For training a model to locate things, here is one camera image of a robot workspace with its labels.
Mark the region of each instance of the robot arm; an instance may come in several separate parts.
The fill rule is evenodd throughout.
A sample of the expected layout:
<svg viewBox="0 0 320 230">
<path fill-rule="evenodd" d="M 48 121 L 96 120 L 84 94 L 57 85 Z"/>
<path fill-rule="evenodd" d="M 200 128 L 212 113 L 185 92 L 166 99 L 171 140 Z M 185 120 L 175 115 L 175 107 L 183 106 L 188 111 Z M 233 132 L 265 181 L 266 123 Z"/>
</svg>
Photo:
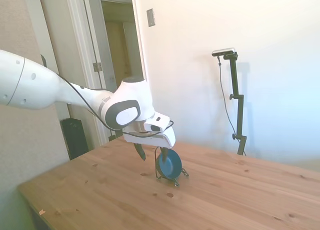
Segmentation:
<svg viewBox="0 0 320 230">
<path fill-rule="evenodd" d="M 0 104 L 42 109 L 54 102 L 93 110 L 106 127 L 122 130 L 128 142 L 163 148 L 175 144 L 174 131 L 168 127 L 170 119 L 153 108 L 144 79 L 124 79 L 115 93 L 92 90 L 69 83 L 36 62 L 0 50 Z"/>
</svg>

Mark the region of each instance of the door frame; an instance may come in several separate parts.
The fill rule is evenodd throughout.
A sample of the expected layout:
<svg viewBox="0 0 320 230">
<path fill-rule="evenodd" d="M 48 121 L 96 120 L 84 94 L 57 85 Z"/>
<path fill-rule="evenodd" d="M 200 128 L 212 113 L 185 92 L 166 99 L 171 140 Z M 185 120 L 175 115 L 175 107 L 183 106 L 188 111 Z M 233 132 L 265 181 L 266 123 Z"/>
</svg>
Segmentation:
<svg viewBox="0 0 320 230">
<path fill-rule="evenodd" d="M 93 62 L 96 61 L 94 48 L 91 42 L 89 24 L 83 0 L 67 0 L 70 11 L 70 17 L 73 25 L 75 41 L 79 51 L 82 70 L 84 73 L 85 83 L 91 89 L 105 88 L 105 81 L 100 81 L 99 72 L 95 72 Z M 99 144 L 103 145 L 109 142 L 111 131 L 94 117 Z"/>
<path fill-rule="evenodd" d="M 117 2 L 115 0 L 99 0 L 100 2 L 99 7 L 101 12 L 102 12 L 101 1 Z M 86 84 L 89 88 L 92 88 L 92 89 L 98 89 L 98 88 L 101 88 L 101 86 L 102 88 L 106 88 L 103 71 L 94 72 L 94 67 L 93 67 L 93 62 L 96 60 L 98 62 L 101 62 L 101 59 L 99 55 L 98 42 L 95 34 L 93 18 L 90 11 L 89 0 L 67 0 L 67 3 L 70 11 L 70 17 L 71 17 L 71 21 L 74 29 L 75 40 L 77 43 Z M 142 34 L 139 26 L 138 6 L 136 3 L 136 0 L 132 0 L 132 2 L 117 2 L 117 3 L 132 3 L 136 32 L 137 32 L 137 39 L 138 39 L 139 51 L 140 51 L 140 57 L 141 57 L 142 73 L 143 73 L 143 77 L 148 81 L 148 71 L 146 67 L 147 64 L 145 59 L 145 51 L 143 47 Z M 105 34 L 107 34 L 105 24 L 104 24 L 104 31 L 105 31 Z M 98 133 L 99 143 L 103 145 L 109 142 L 109 136 L 111 136 L 111 131 L 107 130 L 96 117 L 94 118 L 94 122 L 95 122 L 96 130 Z"/>
</svg>

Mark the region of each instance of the wood grain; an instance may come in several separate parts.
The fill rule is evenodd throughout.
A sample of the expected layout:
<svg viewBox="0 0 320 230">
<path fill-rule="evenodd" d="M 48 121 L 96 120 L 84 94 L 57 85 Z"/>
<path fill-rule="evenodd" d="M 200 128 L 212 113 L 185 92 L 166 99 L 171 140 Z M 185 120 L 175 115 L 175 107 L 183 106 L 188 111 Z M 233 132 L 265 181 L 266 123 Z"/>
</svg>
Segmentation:
<svg viewBox="0 0 320 230">
<path fill-rule="evenodd" d="M 320 173 L 177 143 L 174 187 L 144 148 L 117 139 L 19 189 L 53 229 L 320 229 Z"/>
</svg>

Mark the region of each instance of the white door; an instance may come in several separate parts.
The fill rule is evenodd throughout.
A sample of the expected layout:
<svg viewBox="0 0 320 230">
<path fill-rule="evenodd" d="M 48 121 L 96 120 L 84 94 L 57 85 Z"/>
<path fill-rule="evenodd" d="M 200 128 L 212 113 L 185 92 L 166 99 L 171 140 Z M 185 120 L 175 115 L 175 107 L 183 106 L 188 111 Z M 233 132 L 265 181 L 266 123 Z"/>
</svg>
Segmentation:
<svg viewBox="0 0 320 230">
<path fill-rule="evenodd" d="M 106 13 L 105 7 L 103 7 L 104 2 L 112 2 L 111 4 L 114 5 L 123 5 L 125 8 L 131 7 L 132 17 L 128 17 L 128 19 L 121 19 L 121 22 L 119 19 L 116 19 L 116 17 L 113 19 L 112 16 L 112 19 L 107 19 L 104 16 L 104 13 Z M 84 4 L 88 15 L 88 23 L 91 29 L 91 37 L 95 48 L 96 58 L 101 62 L 102 71 L 99 73 L 101 80 L 104 79 L 105 88 L 114 92 L 119 86 L 119 81 L 121 81 L 117 79 L 119 78 L 119 75 L 125 76 L 128 74 L 128 76 L 130 76 L 132 72 L 140 71 L 141 76 L 143 76 L 144 73 L 141 64 L 132 0 L 84 0 Z M 115 44 L 117 39 L 112 38 L 110 39 L 112 42 L 109 41 L 108 33 L 110 34 L 110 37 L 113 35 L 119 38 L 120 34 L 122 34 L 122 32 L 119 31 L 120 28 L 122 28 L 123 34 L 125 34 L 124 44 L 126 45 L 126 49 L 123 54 L 127 56 L 127 60 L 124 58 L 123 73 L 116 72 L 115 74 L 115 70 L 121 69 L 122 67 L 120 61 L 118 61 L 120 57 L 113 59 L 117 53 L 116 50 L 113 50 L 112 52 L 112 49 L 115 48 L 112 47 L 111 44 Z"/>
</svg>

